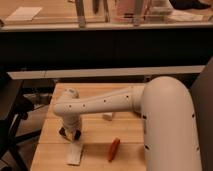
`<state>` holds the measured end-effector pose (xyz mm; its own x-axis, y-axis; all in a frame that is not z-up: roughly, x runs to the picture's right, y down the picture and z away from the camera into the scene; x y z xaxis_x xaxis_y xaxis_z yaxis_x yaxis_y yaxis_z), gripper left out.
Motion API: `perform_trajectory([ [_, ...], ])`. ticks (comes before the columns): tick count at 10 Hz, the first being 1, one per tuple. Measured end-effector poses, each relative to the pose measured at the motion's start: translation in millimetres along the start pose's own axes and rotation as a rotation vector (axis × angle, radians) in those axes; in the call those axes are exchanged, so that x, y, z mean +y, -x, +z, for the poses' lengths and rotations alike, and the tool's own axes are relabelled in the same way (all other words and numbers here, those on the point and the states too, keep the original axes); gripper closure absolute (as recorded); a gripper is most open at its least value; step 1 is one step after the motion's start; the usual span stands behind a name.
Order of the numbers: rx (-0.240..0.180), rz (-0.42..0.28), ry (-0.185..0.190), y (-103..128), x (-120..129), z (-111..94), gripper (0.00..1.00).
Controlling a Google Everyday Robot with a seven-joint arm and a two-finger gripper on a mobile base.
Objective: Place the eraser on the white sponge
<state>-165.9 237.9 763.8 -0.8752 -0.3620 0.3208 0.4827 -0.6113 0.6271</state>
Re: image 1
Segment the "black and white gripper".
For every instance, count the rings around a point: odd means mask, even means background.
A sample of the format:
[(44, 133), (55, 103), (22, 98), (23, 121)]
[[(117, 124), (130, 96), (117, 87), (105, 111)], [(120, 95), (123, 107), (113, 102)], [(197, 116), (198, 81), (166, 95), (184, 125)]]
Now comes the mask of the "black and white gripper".
[(61, 127), (59, 130), (59, 134), (68, 141), (77, 141), (80, 139), (81, 131), (80, 130), (69, 131), (66, 130), (64, 127)]

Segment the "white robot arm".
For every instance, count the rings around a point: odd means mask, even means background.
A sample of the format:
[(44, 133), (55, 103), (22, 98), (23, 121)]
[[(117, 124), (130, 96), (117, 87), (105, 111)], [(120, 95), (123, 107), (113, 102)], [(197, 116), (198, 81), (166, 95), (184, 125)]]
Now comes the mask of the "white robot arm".
[(73, 89), (57, 99), (54, 113), (65, 127), (81, 114), (141, 114), (147, 171), (202, 171), (196, 112), (189, 90), (179, 80), (161, 76), (145, 84), (79, 98)]

